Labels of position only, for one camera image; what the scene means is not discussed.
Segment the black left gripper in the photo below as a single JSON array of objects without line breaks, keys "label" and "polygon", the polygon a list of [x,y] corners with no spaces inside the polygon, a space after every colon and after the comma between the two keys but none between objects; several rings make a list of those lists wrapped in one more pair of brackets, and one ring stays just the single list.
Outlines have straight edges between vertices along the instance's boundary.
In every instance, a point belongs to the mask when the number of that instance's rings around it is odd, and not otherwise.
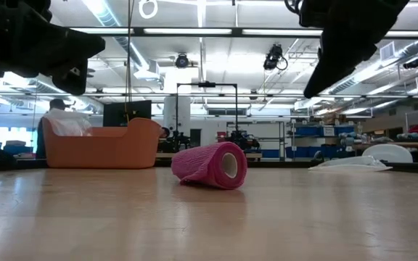
[{"label": "black left gripper", "polygon": [[[50,21],[51,0],[0,0],[0,51],[9,42],[11,15],[27,7]],[[27,59],[40,73],[52,75],[53,84],[72,95],[86,91],[88,58],[105,49],[105,40],[96,35],[45,23],[29,34]]]}]

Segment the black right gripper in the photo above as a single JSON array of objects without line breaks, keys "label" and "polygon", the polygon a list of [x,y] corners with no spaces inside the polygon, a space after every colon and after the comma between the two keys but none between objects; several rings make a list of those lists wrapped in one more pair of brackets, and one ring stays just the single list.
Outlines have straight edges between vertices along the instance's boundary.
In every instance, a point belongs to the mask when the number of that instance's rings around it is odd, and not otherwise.
[{"label": "black right gripper", "polygon": [[322,29],[319,62],[304,89],[310,99],[376,52],[409,0],[298,0],[299,23]]}]

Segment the clear plastic zip bag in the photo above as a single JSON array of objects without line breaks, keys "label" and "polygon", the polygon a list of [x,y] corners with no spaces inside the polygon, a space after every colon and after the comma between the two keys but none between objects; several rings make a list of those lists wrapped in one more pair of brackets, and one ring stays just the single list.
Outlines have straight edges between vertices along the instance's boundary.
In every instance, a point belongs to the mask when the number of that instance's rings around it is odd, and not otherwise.
[{"label": "clear plastic zip bag", "polygon": [[322,173],[366,173],[389,170],[391,167],[373,156],[348,157],[323,162],[308,170]]}]

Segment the pink elastic bandage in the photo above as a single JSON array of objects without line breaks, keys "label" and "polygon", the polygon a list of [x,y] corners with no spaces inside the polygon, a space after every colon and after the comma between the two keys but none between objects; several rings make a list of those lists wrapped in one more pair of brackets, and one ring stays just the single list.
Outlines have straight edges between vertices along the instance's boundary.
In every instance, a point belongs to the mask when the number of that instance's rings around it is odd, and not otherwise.
[{"label": "pink elastic bandage", "polygon": [[197,183],[233,190],[245,182],[247,159],[236,144],[226,141],[176,153],[171,170],[180,184]]}]

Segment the clear zip bag with bandage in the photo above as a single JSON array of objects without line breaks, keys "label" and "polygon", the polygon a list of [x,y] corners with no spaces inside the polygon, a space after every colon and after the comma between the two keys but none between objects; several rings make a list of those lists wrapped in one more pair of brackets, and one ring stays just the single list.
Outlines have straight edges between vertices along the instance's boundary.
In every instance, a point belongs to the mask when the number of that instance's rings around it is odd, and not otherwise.
[{"label": "clear zip bag with bandage", "polygon": [[90,136],[91,123],[88,115],[60,109],[48,111],[44,117],[58,136]]}]

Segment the person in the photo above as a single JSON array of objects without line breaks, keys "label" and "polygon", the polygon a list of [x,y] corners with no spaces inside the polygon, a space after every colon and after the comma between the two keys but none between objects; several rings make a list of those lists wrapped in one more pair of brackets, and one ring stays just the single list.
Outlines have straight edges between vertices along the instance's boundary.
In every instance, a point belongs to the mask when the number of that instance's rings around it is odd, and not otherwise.
[{"label": "person", "polygon": [[[53,109],[65,110],[66,108],[71,107],[71,104],[66,104],[62,99],[52,99],[49,102],[49,111]],[[36,159],[43,160],[46,158],[46,148],[44,143],[44,130],[43,122],[39,120],[37,127],[37,150],[36,150]]]}]

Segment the black partition screen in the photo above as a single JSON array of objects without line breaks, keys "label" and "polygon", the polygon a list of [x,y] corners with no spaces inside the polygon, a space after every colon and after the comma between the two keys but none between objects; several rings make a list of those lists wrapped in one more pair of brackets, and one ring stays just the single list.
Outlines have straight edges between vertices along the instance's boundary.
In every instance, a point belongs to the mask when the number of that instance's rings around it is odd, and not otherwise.
[{"label": "black partition screen", "polygon": [[152,102],[130,101],[104,105],[103,126],[125,127],[136,117],[150,119],[152,117]]}]

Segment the blue bin shelving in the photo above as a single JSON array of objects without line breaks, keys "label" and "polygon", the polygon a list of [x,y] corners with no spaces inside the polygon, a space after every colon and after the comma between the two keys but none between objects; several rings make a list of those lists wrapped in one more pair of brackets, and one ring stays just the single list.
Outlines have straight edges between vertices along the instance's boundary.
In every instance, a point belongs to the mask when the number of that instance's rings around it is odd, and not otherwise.
[{"label": "blue bin shelving", "polygon": [[354,131],[353,125],[288,123],[285,126],[285,157],[292,160],[312,159],[317,152],[321,152],[326,159],[336,158],[345,151],[339,135]]}]

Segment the orange plastic bin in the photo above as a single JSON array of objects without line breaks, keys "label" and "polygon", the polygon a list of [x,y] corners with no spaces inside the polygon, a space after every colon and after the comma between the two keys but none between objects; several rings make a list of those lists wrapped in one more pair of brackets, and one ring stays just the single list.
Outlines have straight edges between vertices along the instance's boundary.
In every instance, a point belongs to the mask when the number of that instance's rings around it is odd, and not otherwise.
[{"label": "orange plastic bin", "polygon": [[90,136],[58,136],[43,120],[46,162],[50,168],[144,169],[157,156],[161,126],[134,118],[126,127],[93,127]]}]

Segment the black background robot station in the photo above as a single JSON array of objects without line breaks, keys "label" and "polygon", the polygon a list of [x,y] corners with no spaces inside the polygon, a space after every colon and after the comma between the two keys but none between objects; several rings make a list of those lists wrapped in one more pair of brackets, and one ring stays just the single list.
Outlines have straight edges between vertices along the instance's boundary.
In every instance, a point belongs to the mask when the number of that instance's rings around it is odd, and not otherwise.
[{"label": "black background robot station", "polygon": [[167,137],[164,142],[160,142],[158,145],[159,149],[163,149],[163,153],[177,153],[180,150],[181,145],[183,144],[185,148],[188,148],[189,145],[189,138],[184,135],[183,132],[179,131],[179,127],[181,123],[179,122],[179,88],[181,86],[197,86],[200,88],[215,88],[217,86],[232,86],[235,90],[235,130],[232,132],[230,137],[228,137],[227,141],[230,141],[236,145],[238,145],[241,149],[246,149],[247,145],[249,145],[248,140],[242,135],[241,131],[239,130],[238,126],[238,119],[239,119],[239,108],[238,108],[238,85],[236,83],[215,83],[210,81],[203,81],[198,83],[177,83],[176,84],[176,92],[171,94],[171,96],[175,97],[175,112],[174,112],[174,123],[175,126],[171,127],[168,126],[169,133],[171,137]]}]

